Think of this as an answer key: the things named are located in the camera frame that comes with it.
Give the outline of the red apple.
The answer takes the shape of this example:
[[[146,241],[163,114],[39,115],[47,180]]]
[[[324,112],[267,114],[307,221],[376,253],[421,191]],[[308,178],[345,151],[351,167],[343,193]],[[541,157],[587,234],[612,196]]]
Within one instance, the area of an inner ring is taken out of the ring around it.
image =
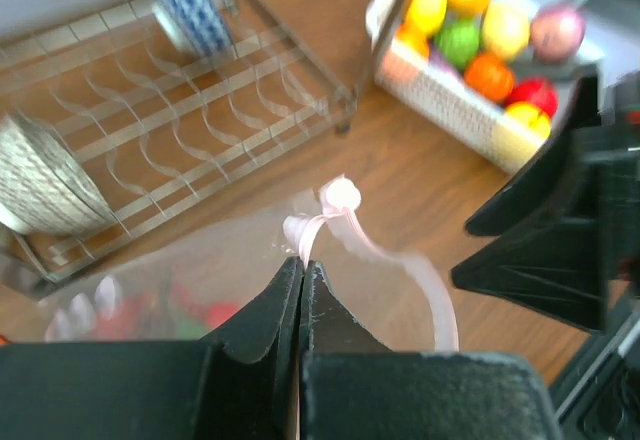
[[[545,78],[530,78],[520,82],[504,101],[508,107],[518,102],[527,102],[552,118],[559,106],[559,99],[554,85]]]

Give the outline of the orange mini pumpkin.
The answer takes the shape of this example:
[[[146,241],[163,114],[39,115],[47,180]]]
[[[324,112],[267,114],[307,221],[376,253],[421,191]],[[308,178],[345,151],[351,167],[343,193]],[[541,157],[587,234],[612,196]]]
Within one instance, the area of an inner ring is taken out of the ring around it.
[[[466,84],[489,101],[502,104],[514,89],[514,72],[498,57],[481,53],[464,72]]]

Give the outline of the blue patterned bowl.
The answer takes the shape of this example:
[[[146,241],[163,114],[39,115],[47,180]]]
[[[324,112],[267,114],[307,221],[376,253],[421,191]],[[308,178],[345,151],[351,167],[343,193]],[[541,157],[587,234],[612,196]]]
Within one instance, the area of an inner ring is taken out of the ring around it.
[[[233,46],[227,24],[212,0],[156,0],[154,13],[177,48],[206,57]]]

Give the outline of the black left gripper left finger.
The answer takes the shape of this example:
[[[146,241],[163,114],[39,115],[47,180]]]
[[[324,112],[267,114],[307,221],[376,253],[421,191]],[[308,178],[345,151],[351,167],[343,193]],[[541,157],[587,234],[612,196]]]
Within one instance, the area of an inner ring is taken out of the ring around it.
[[[5,439],[293,439],[303,265],[198,340],[1,350]]]

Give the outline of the purple eggplant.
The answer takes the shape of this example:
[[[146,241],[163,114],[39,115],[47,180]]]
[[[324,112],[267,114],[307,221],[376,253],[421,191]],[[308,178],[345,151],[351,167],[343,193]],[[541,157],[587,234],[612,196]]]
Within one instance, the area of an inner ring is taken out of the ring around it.
[[[458,70],[444,58],[437,48],[432,48],[430,50],[429,63],[433,68],[436,68],[447,75],[454,78],[459,77]]]

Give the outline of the green custard apple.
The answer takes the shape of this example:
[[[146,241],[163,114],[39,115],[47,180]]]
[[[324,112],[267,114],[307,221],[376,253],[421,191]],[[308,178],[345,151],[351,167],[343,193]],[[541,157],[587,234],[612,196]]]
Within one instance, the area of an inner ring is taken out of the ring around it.
[[[480,49],[480,30],[474,20],[455,20],[442,27],[434,45],[452,66],[464,70]]]

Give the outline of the orange fruit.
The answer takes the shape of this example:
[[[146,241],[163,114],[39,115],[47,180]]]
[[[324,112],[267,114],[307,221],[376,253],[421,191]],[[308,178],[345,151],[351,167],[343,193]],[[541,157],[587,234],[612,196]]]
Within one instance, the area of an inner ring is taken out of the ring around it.
[[[430,48],[426,37],[419,30],[402,24],[396,32],[395,39],[418,54],[421,58],[428,60]]]

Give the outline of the steel dish rack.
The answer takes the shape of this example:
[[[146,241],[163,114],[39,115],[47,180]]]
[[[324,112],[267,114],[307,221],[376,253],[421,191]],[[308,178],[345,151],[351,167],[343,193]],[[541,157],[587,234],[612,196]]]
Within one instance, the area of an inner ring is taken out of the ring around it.
[[[72,157],[87,217],[11,232],[8,250],[62,284],[330,126],[357,91],[261,0],[213,0],[231,47],[181,53],[154,0],[128,0],[1,45],[1,101],[38,154]]]

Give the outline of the grey patterned bowl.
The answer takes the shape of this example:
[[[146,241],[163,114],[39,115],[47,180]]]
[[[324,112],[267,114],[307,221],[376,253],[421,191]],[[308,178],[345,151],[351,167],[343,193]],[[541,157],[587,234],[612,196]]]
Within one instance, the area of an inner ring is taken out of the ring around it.
[[[20,234],[95,231],[114,222],[111,208],[81,165],[40,124],[1,119],[1,223]]]

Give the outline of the clear polka dot zip bag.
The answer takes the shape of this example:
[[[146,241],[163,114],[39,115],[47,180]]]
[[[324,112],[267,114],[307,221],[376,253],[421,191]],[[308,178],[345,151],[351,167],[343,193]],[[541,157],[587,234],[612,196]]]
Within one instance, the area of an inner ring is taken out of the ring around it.
[[[95,340],[97,310],[174,282],[198,303],[260,294],[288,257],[320,262],[336,298],[394,350],[452,351],[459,346],[448,289],[428,258],[393,252],[361,227],[361,195],[346,177],[305,190],[243,217],[198,230],[158,251],[85,277],[42,300],[47,342]]]

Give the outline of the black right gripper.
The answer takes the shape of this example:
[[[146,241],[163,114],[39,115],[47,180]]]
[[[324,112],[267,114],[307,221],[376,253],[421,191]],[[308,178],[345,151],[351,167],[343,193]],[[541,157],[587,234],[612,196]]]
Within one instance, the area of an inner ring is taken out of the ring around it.
[[[639,75],[609,87],[601,112],[613,143],[599,169],[604,231],[511,227],[533,213],[558,183],[571,131],[600,124],[597,77],[577,82],[559,127],[507,184],[467,219],[465,230],[499,236],[451,270],[455,287],[508,300],[596,332],[550,387],[567,439],[639,436]],[[608,308],[606,280],[626,290]]]

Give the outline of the red onion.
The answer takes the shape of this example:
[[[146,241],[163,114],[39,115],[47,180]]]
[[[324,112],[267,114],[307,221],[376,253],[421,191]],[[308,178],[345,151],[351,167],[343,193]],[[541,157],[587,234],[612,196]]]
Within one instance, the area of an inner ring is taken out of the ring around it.
[[[530,25],[530,43],[541,61],[560,63],[580,48],[586,32],[586,18],[577,8],[565,4],[541,8]]]

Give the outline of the white plastic fruit basket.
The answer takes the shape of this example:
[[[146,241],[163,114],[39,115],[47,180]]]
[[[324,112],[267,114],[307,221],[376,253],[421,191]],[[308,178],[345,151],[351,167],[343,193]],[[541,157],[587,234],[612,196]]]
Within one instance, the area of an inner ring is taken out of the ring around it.
[[[375,46],[380,30],[395,0],[372,0],[366,10],[365,24]],[[506,0],[535,14],[535,0]],[[598,65],[604,51],[590,40],[582,43],[574,59],[562,65],[555,86],[560,93],[560,112],[554,117],[553,133],[568,120],[569,106],[577,95],[577,81],[586,76],[586,67]],[[463,86],[453,74],[428,63],[408,47],[392,42],[376,82],[415,111],[430,119],[457,140],[510,174],[516,173],[545,144],[542,136],[508,118],[496,105]]]

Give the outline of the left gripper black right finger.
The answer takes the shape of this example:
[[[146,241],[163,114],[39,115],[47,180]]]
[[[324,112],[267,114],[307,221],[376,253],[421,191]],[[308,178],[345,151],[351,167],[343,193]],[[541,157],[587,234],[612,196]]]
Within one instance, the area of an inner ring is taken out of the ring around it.
[[[303,439],[560,439],[551,399],[523,358],[393,352],[305,272],[300,318]]]

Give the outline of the lychee bunch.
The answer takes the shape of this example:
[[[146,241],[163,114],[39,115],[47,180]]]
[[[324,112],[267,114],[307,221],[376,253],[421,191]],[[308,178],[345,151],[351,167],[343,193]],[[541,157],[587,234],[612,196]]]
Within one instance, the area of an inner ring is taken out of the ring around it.
[[[233,302],[198,303],[185,287],[169,282],[116,300],[111,313],[100,307],[91,335],[95,340],[198,339],[239,310]]]

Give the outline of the pale yellow fruit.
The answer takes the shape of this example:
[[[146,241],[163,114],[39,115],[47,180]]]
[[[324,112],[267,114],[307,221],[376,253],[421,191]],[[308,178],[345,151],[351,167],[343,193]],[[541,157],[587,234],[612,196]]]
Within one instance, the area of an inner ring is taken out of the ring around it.
[[[529,38],[530,20],[524,11],[501,1],[489,4],[481,26],[485,51],[510,62],[528,46]]]

